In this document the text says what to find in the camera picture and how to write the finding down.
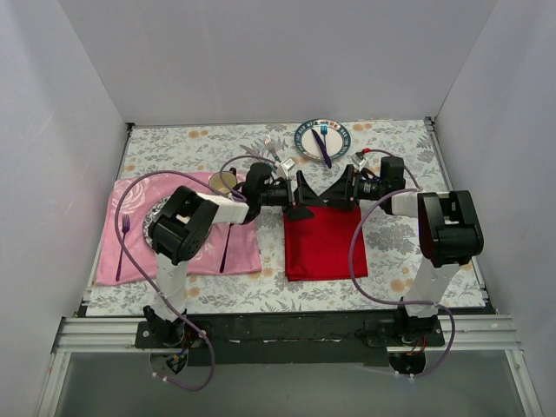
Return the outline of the red cloth napkin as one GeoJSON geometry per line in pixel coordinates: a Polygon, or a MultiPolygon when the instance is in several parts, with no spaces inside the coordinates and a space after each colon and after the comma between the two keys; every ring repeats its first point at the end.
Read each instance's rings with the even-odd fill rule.
{"type": "Polygon", "coordinates": [[[312,207],[309,219],[284,220],[285,276],[289,281],[350,277],[348,253],[361,209],[312,207]]]}

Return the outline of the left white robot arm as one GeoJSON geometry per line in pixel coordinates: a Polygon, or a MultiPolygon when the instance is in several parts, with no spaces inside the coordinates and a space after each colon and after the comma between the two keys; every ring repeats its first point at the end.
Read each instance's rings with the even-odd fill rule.
{"type": "Polygon", "coordinates": [[[251,165],[245,181],[232,186],[244,198],[236,202],[220,195],[205,195],[180,186],[162,206],[149,225],[151,247],[156,254],[156,297],[154,304],[143,309],[150,332],[163,346],[178,346],[185,335],[179,316],[186,312],[180,294],[185,288],[189,262],[196,256],[216,224],[243,225],[252,222],[263,206],[280,206],[289,220],[314,216],[312,207],[326,203],[307,184],[301,171],[291,188],[288,168],[272,178],[272,169],[263,162],[251,165]]]}

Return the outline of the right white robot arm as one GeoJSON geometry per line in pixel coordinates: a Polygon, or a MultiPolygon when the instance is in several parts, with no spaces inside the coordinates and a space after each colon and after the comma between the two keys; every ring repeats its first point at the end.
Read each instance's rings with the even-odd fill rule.
{"type": "Polygon", "coordinates": [[[402,158],[386,155],[381,171],[366,167],[364,152],[354,155],[341,177],[320,198],[330,207],[350,209],[362,200],[386,214],[414,218],[422,254],[412,287],[391,311],[364,322],[357,337],[370,347],[444,343],[438,313],[447,286],[460,268],[479,255],[484,237],[471,194],[466,191],[426,192],[406,186],[409,170],[402,158]]]}

